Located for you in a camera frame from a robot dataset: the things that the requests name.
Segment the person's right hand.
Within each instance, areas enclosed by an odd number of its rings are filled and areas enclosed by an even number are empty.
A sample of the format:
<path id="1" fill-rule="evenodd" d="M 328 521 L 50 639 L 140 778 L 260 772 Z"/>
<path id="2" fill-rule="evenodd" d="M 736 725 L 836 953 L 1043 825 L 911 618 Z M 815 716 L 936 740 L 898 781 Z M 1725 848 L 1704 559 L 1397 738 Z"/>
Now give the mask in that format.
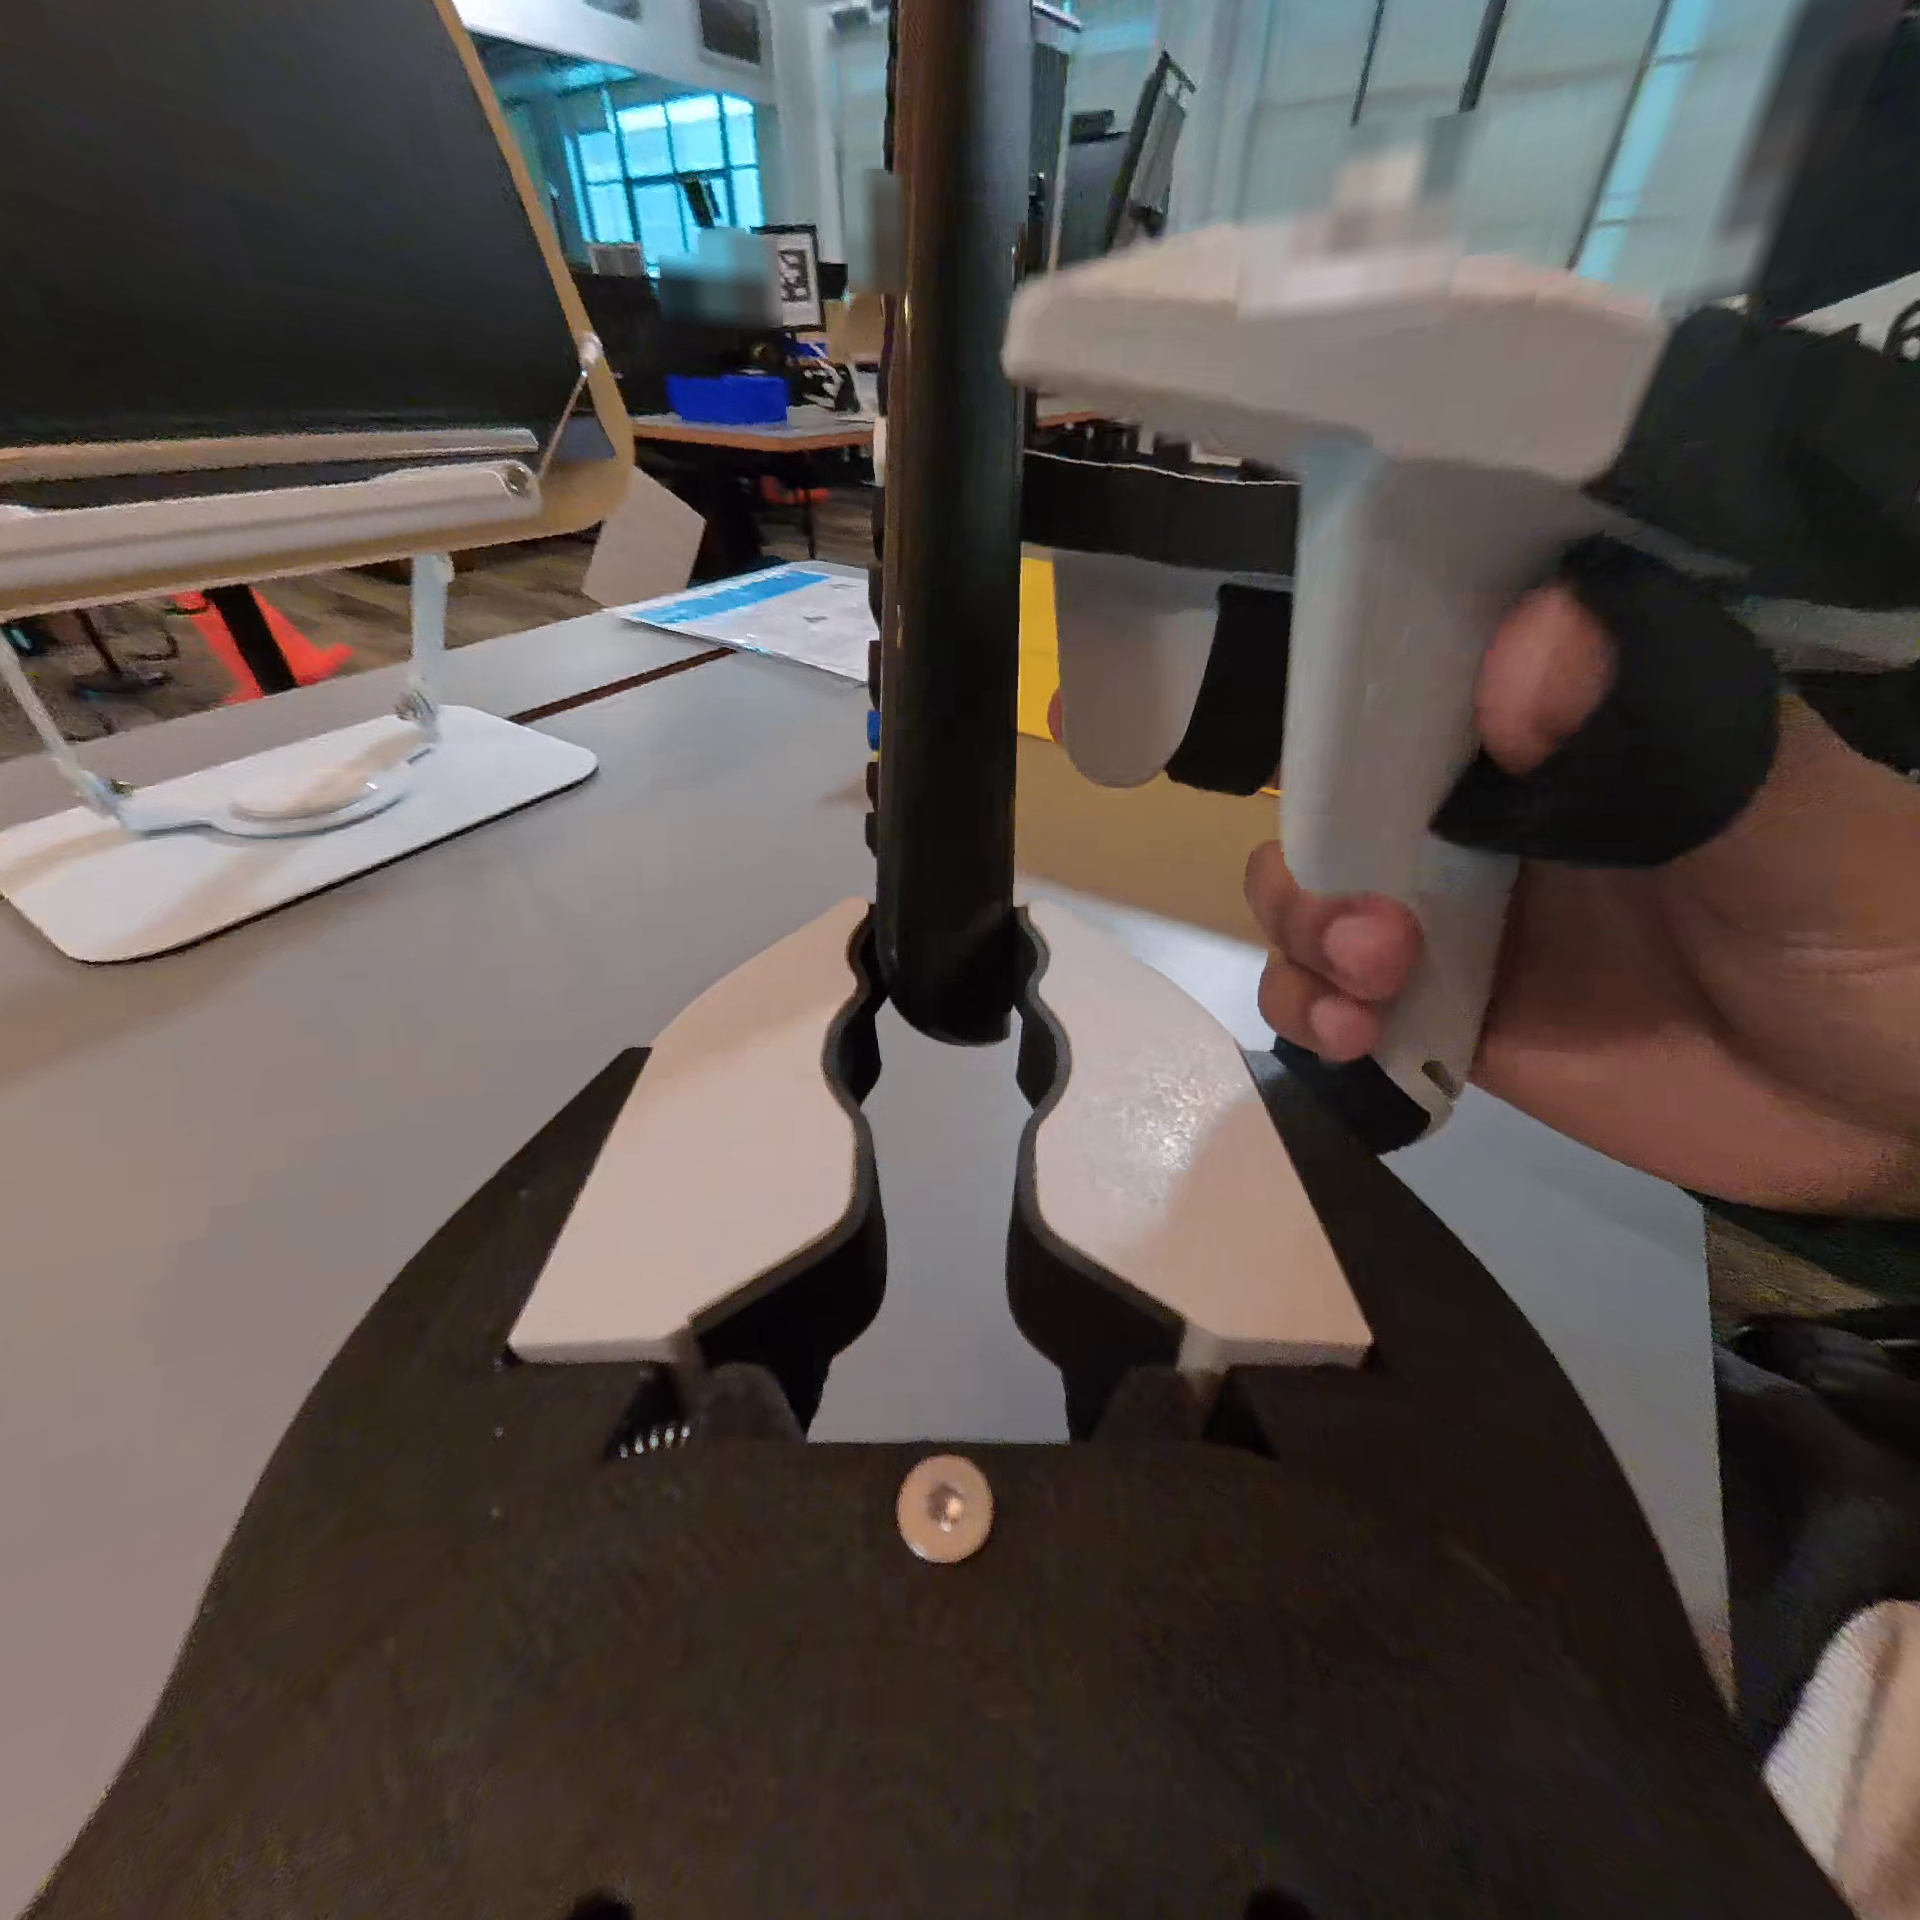
<path id="1" fill-rule="evenodd" d="M 1616 642 L 1570 589 L 1505 620 L 1480 743 L 1536 772 L 1601 706 Z M 1761 793 L 1657 871 L 1525 866 L 1475 1084 L 1561 1136 L 1757 1209 L 1916 1219 L 1919 799 L 1784 695 Z M 1277 842 L 1247 903 L 1258 1005 L 1332 1065 L 1370 1055 L 1421 956 L 1384 897 L 1319 897 Z"/>

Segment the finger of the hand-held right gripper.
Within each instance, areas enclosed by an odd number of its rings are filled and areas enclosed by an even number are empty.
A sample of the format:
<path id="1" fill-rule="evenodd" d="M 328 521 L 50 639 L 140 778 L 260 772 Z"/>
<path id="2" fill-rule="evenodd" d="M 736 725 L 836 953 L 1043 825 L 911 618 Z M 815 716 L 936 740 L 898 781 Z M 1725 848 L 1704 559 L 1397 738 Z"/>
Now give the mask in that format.
<path id="1" fill-rule="evenodd" d="M 1505 890 L 1433 818 L 1505 615 L 1607 521 L 1669 345 L 1636 295 L 1449 242 L 1211 226 L 1029 281 L 1002 363 L 1298 485 L 1280 840 L 1311 890 Z"/>
<path id="2" fill-rule="evenodd" d="M 1259 464 L 1024 456 L 1063 746 L 1104 787 L 1264 791 L 1283 759 L 1300 492 Z"/>

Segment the black remote control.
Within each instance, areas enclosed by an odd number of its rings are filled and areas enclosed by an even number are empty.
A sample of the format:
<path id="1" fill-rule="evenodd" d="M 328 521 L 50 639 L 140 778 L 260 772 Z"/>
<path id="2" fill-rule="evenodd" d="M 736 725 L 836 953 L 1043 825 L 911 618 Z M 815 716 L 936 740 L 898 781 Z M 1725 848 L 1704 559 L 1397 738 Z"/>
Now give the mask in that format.
<path id="1" fill-rule="evenodd" d="M 897 5 L 872 932 L 901 1020 L 961 1048 L 999 1043 L 1018 993 L 1024 418 L 1002 339 L 1031 36 L 1019 3 Z"/>

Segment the wooden background table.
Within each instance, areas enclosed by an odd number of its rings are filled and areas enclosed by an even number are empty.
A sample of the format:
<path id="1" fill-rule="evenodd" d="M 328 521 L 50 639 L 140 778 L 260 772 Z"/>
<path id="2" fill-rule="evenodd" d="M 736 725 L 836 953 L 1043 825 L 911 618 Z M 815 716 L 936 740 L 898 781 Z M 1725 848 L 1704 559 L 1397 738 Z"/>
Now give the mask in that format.
<path id="1" fill-rule="evenodd" d="M 754 456 L 800 456 L 839 448 L 872 448 L 879 420 L 865 413 L 833 413 L 800 408 L 777 423 L 701 423 L 684 417 L 631 417 L 635 441 L 724 448 Z"/>

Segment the cream white shirt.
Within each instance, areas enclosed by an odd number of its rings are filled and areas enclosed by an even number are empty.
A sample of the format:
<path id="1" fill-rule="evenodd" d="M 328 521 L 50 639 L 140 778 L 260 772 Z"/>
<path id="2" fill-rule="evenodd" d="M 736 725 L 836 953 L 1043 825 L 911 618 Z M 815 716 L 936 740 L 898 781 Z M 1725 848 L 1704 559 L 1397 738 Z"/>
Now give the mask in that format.
<path id="1" fill-rule="evenodd" d="M 1764 1781 L 1861 1919 L 1919 1915 L 1919 1604 L 1883 1600 L 1825 1649 Z"/>

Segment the grey desk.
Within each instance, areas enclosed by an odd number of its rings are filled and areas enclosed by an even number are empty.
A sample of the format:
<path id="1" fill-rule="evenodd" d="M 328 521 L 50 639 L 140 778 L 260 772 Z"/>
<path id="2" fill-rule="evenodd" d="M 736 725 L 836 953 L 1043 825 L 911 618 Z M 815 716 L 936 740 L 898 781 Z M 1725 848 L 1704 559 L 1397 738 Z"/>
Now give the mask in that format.
<path id="1" fill-rule="evenodd" d="M 865 684 L 591 615 L 453 699 L 597 775 L 129 967 L 4 911 L 4 1915 L 120 1770 L 306 1393 L 407 1260 L 624 1048 L 874 890 Z M 1019 738 L 1024 893 L 1269 1044 L 1241 900 L 1273 801 L 1104 789 Z M 1066 1435 L 1003 1300 L 1016 1044 L 879 1023 L 879 1321 L 824 1441 Z M 1700 1209 L 1488 1095 L 1389 1161 L 1549 1343 L 1730 1682 Z"/>

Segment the dark green zip jacket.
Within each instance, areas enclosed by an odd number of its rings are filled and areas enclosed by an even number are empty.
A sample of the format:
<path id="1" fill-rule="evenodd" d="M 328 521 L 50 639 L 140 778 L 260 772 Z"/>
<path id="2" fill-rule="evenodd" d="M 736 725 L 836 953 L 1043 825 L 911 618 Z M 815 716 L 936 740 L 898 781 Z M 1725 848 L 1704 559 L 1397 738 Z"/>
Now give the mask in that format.
<path id="1" fill-rule="evenodd" d="M 1714 1228 L 1863 1295 L 1729 1311 L 1714 1338 L 1737 1714 L 1769 1757 L 1841 1633 L 1919 1600 L 1919 1228 L 1704 1208 Z"/>

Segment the black computer monitor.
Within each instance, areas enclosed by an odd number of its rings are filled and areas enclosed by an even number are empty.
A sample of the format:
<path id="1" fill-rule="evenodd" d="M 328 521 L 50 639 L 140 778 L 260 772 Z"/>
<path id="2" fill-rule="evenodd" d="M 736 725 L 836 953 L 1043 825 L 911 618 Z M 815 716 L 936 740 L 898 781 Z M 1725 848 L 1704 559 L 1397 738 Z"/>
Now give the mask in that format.
<path id="1" fill-rule="evenodd" d="M 1160 51 L 1127 128 L 1107 117 L 1075 117 L 1049 265 L 1082 265 L 1139 242 L 1156 242 L 1168 226 L 1170 188 L 1193 81 Z"/>

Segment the white leaning panel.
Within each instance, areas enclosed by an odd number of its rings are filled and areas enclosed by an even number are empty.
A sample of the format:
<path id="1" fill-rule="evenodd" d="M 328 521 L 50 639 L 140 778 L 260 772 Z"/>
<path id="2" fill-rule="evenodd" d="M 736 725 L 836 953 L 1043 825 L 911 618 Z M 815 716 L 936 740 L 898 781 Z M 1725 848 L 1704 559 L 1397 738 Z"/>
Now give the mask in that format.
<path id="1" fill-rule="evenodd" d="M 704 546 L 707 516 L 643 467 L 602 521 L 580 595 L 597 609 L 628 609 L 688 587 Z"/>

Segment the framed marker sign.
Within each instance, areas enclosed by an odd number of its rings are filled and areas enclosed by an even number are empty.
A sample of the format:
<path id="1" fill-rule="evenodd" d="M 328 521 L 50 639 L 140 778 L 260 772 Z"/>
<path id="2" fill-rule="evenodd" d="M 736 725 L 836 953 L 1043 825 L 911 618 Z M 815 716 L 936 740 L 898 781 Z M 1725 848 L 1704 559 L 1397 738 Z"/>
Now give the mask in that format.
<path id="1" fill-rule="evenodd" d="M 773 324 L 783 332 L 826 328 L 826 290 L 817 224 L 764 224 L 754 228 L 769 272 Z"/>

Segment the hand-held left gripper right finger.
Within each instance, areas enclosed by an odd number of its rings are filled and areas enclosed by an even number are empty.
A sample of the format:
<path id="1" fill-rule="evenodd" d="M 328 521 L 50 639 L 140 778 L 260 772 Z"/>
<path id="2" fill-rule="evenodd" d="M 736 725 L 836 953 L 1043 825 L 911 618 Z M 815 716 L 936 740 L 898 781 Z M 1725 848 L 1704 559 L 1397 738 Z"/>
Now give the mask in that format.
<path id="1" fill-rule="evenodd" d="M 1040 900 L 1024 979 L 1008 1304 L 1066 1387 L 1355 1369 L 1373 1338 L 1229 1028 Z"/>

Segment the printed paper sheet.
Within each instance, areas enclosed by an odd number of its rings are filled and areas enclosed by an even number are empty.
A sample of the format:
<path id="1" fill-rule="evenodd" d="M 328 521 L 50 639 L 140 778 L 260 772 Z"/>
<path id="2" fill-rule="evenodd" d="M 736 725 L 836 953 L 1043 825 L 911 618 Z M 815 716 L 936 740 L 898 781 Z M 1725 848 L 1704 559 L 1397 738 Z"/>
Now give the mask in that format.
<path id="1" fill-rule="evenodd" d="M 722 584 L 616 609 L 616 618 L 681 641 L 866 682 L 879 623 L 861 567 L 786 562 Z"/>

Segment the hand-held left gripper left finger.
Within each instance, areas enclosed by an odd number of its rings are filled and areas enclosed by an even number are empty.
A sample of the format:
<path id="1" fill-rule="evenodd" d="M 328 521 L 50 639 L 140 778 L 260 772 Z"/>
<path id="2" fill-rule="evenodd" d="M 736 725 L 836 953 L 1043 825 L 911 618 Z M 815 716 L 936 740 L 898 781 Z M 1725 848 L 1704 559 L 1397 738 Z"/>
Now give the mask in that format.
<path id="1" fill-rule="evenodd" d="M 743 1362 L 826 1389 L 885 1291 L 869 916 L 834 903 L 658 1036 L 520 1313 L 516 1361 Z"/>

